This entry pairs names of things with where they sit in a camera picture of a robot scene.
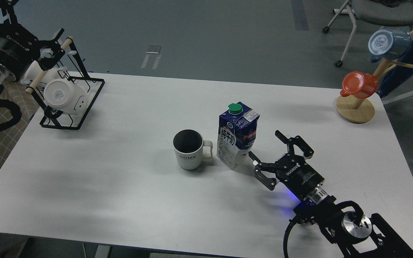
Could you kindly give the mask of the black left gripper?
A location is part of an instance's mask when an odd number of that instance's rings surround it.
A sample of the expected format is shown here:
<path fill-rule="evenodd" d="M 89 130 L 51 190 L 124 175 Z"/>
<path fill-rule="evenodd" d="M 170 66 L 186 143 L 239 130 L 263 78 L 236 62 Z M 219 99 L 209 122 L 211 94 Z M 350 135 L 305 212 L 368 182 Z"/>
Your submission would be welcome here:
<path fill-rule="evenodd" d="M 52 69 L 65 54 L 58 42 L 64 33 L 61 28 L 51 40 L 38 40 L 26 28 L 18 24 L 0 24 L 0 65 L 9 71 L 13 81 L 19 81 L 34 62 L 43 71 Z M 51 54 L 40 57 L 40 51 L 47 49 Z"/>

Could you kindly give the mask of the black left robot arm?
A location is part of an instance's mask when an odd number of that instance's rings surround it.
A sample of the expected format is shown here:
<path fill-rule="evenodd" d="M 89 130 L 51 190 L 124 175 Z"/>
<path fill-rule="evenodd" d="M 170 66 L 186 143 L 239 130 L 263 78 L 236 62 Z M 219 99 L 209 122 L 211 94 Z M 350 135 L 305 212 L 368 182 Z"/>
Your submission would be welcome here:
<path fill-rule="evenodd" d="M 16 0 L 0 0 L 0 95 L 3 83 L 20 81 L 33 62 L 37 62 L 42 71 L 47 71 L 65 54 L 58 42 L 64 30 L 61 29 L 54 39 L 39 40 L 18 23 L 14 11 L 16 3 Z M 0 131 L 19 123 L 22 113 L 16 103 L 0 99 L 0 108 L 7 109 L 12 116 L 0 124 Z"/>

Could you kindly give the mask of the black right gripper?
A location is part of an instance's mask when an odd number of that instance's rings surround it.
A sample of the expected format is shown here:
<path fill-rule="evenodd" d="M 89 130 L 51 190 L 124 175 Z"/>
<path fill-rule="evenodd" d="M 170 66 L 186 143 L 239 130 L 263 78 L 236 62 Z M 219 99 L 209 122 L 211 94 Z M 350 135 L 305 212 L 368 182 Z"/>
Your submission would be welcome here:
<path fill-rule="evenodd" d="M 313 157 L 314 150 L 299 135 L 287 138 L 276 130 L 275 136 L 287 146 L 287 154 L 277 162 L 264 163 L 252 151 L 248 152 L 254 165 L 254 177 L 271 191 L 278 182 L 282 182 L 300 201 L 305 201 L 325 181 L 325 178 L 305 161 L 305 158 Z M 294 146 L 303 152 L 303 156 L 295 154 Z M 269 178 L 263 171 L 273 173 L 275 177 Z"/>

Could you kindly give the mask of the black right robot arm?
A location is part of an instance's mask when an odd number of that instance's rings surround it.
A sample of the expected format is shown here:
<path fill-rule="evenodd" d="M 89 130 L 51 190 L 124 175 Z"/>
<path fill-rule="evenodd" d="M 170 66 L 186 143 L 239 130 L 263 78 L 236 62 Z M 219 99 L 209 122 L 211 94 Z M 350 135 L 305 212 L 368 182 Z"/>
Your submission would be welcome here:
<path fill-rule="evenodd" d="M 354 201 L 336 203 L 336 198 L 323 188 L 324 178 L 307 163 L 314 150 L 299 135 L 275 136 L 287 146 L 287 153 L 274 163 L 264 163 L 252 152 L 254 176 L 264 186 L 274 190 L 283 183 L 300 200 L 289 220 L 284 239 L 283 255 L 288 254 L 288 240 L 296 224 L 316 224 L 331 244 L 338 245 L 345 258 L 413 258 L 412 248 L 384 220 L 374 213 L 366 216 Z"/>

